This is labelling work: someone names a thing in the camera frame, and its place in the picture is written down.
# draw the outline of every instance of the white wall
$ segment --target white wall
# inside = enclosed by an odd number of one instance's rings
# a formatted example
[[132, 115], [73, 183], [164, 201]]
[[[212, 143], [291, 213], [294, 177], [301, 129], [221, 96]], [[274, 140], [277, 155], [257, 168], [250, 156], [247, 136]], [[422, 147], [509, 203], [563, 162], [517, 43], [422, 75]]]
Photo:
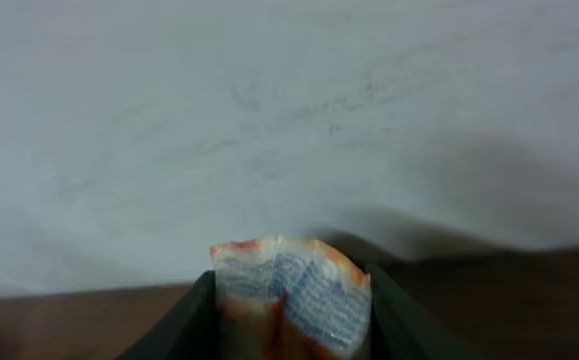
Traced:
[[0, 296], [391, 212], [579, 244], [579, 1], [0, 0]]

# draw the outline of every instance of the snack wrapper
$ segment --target snack wrapper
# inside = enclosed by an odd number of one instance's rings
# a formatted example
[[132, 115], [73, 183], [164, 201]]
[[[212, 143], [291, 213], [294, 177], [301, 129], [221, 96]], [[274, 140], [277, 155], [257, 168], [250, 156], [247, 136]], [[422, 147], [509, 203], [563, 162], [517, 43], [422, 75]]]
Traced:
[[356, 359], [371, 315], [369, 275], [319, 240], [211, 247], [224, 359]]

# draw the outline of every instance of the dark brown surface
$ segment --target dark brown surface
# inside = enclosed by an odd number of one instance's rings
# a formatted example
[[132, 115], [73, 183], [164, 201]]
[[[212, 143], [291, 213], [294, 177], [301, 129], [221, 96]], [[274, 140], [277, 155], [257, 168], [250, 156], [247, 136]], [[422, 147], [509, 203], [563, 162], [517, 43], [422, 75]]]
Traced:
[[[388, 272], [485, 358], [579, 359], [579, 250], [426, 261]], [[0, 358], [111, 359], [186, 290], [0, 301]]]

